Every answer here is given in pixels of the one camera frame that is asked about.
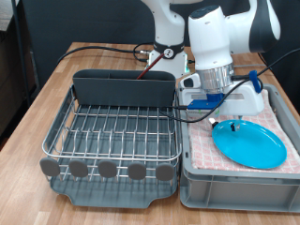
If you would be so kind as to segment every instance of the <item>dish towel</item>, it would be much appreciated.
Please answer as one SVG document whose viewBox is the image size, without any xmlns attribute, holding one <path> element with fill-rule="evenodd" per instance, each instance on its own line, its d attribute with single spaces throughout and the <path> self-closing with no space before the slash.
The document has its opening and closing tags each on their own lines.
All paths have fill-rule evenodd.
<svg viewBox="0 0 300 225">
<path fill-rule="evenodd" d="M 223 155 L 215 146 L 212 138 L 212 125 L 208 119 L 195 124 L 188 124 L 188 135 L 190 143 L 191 162 L 195 169 L 259 172 L 259 173 L 300 173 L 300 157 L 291 140 L 282 130 L 269 103 L 268 91 L 262 91 L 264 102 L 263 111 L 257 116 L 244 116 L 243 120 L 259 124 L 274 132 L 283 141 L 287 148 L 287 159 L 285 162 L 270 170 L 258 170 L 236 163 Z M 218 122 L 231 120 L 233 116 L 221 115 Z"/>
</svg>

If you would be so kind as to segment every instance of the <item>plastic plate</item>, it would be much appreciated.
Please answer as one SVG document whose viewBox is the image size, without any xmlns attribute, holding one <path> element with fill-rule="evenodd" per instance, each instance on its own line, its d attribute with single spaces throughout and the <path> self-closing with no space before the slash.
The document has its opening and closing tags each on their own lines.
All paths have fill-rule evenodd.
<svg viewBox="0 0 300 225">
<path fill-rule="evenodd" d="M 214 142 L 226 157 L 256 169 L 272 169 L 285 161 L 287 149 L 272 131 L 244 120 L 239 131 L 232 131 L 233 123 L 226 120 L 213 129 Z"/>
</svg>

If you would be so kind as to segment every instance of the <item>wood grain surface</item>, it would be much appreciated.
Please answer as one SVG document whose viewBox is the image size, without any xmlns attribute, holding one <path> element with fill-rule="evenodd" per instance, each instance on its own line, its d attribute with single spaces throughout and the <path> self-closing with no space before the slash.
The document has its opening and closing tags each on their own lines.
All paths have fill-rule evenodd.
<svg viewBox="0 0 300 225">
<path fill-rule="evenodd" d="M 70 49 L 88 45 L 99 44 L 73 43 Z M 234 63 L 262 62 L 257 54 L 242 54 L 234 57 Z M 132 54 L 102 50 L 76 52 L 60 63 L 0 153 L 0 224 L 300 224 L 300 215 L 290 213 L 189 209 L 180 203 L 178 191 L 170 198 L 152 202 L 147 209 L 79 207 L 68 197 L 54 193 L 39 167 L 39 160 L 45 157 L 41 145 L 72 75 L 83 68 L 143 69 L 144 63 Z M 252 69 L 239 68 L 236 74 Z M 277 87 L 299 123 L 299 114 L 272 73 L 267 72 L 262 80 Z"/>
</svg>

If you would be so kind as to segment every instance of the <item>power cord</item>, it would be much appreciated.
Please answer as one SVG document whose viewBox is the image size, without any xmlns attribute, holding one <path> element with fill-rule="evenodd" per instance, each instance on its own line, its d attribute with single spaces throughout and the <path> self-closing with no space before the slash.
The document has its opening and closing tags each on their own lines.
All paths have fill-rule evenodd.
<svg viewBox="0 0 300 225">
<path fill-rule="evenodd" d="M 291 55 L 291 54 L 293 54 L 293 53 L 297 53 L 297 52 L 299 52 L 300 51 L 300 48 L 299 49 L 295 49 L 295 50 L 292 50 L 292 51 L 290 51 L 290 52 L 288 52 L 288 53 L 286 53 L 286 54 L 284 54 L 283 56 L 281 56 L 278 60 L 276 60 L 274 63 L 272 63 L 272 64 L 270 64 L 268 67 L 266 67 L 265 69 L 263 69 L 261 72 L 259 72 L 258 74 L 257 74 L 257 76 L 259 77 L 259 76 L 261 76 L 266 70 L 268 70 L 268 69 L 270 69 L 272 66 L 274 66 L 275 64 L 277 64 L 278 62 L 280 62 L 282 59 L 284 59 L 285 57 L 287 57 L 287 56 L 289 56 L 289 55 Z M 168 114 L 166 114 L 166 113 L 164 113 L 160 108 L 158 109 L 159 110 L 159 112 L 161 113 L 161 114 L 163 114 L 163 115 L 165 115 L 165 116 L 167 116 L 167 117 L 169 117 L 169 118 L 171 118 L 171 119 L 173 119 L 173 120 L 175 120 L 175 121 L 179 121 L 179 122 L 184 122 L 184 123 L 188 123 L 188 124 L 190 124 L 190 123 L 197 123 L 197 122 L 200 122 L 200 121 L 202 121 L 203 119 L 205 119 L 205 118 L 207 118 L 212 112 L 214 112 L 223 102 L 224 102 L 224 100 L 236 89 L 236 88 L 238 88 L 239 86 L 241 86 L 242 84 L 244 84 L 244 83 L 247 83 L 247 82 L 249 82 L 250 81 L 250 78 L 248 77 L 248 75 L 245 75 L 245 76 L 241 76 L 244 80 L 242 81 L 242 82 L 240 82 L 239 84 L 237 84 L 232 90 L 230 90 L 225 96 L 224 96 L 224 98 L 217 104 L 217 106 L 214 108 L 214 109 L 212 109 L 208 114 L 206 114 L 205 116 L 203 116 L 203 117 L 201 117 L 201 118 L 199 118 L 199 119 L 197 119 L 197 120 L 184 120 L 184 119 L 180 119 L 180 118 L 176 118 L 176 117 L 173 117 L 173 116 L 170 116 L 170 115 L 168 115 Z M 261 79 L 259 79 L 258 78 L 258 80 L 259 80 L 259 82 L 260 82 L 260 84 L 261 84 L 261 89 L 263 90 L 263 82 L 261 81 Z M 185 109 L 184 109 L 184 107 L 183 106 L 180 106 L 181 107 L 181 109 L 177 109 L 177 110 L 186 110 L 188 107 L 186 107 Z"/>
<path fill-rule="evenodd" d="M 133 50 L 120 50 L 120 49 L 114 49 L 114 48 L 109 48 L 109 47 L 103 47 L 103 46 L 85 46 L 85 47 L 81 47 L 81 48 L 78 48 L 78 49 L 74 49 L 70 52 L 67 52 L 65 54 L 63 54 L 58 60 L 57 60 L 57 63 L 56 65 L 58 65 L 60 63 L 60 61 L 62 61 L 66 56 L 72 54 L 72 53 L 75 53 L 77 51 L 81 51 L 81 50 L 87 50 L 87 49 L 101 49 L 101 50 L 108 50 L 108 51 L 114 51 L 114 52 L 119 52 L 119 53 L 133 53 L 133 56 L 141 61 L 141 62 L 147 62 L 146 59 L 139 59 L 137 56 L 136 56 L 136 53 L 143 53 L 143 54 L 149 54 L 150 52 L 149 51 L 146 51 L 146 50 L 140 50 L 140 51 L 137 51 L 136 49 L 142 45 L 145 45 L 145 44 L 151 44 L 151 42 L 149 43 L 142 43 L 142 44 L 138 44 Z"/>
<path fill-rule="evenodd" d="M 262 56 L 262 54 L 259 52 L 259 53 L 257 53 L 259 56 L 260 56 L 260 58 L 261 58 L 261 60 L 262 60 L 262 62 L 267 66 L 267 63 L 266 63 L 266 61 L 264 60 L 264 58 L 263 58 L 263 56 Z"/>
</svg>

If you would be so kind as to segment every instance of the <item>gray plastic tray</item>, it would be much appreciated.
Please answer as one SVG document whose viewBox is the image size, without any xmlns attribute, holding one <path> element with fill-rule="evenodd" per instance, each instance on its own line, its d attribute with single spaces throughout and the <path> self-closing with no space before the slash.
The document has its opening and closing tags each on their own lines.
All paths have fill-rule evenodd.
<svg viewBox="0 0 300 225">
<path fill-rule="evenodd" d="M 270 84 L 270 104 L 277 110 L 277 120 L 300 150 L 300 127 L 284 103 L 278 90 Z M 181 126 L 183 165 L 180 200 L 191 208 L 216 208 L 300 212 L 300 174 L 275 172 L 229 172 L 194 169 L 191 165 L 188 125 Z"/>
</svg>

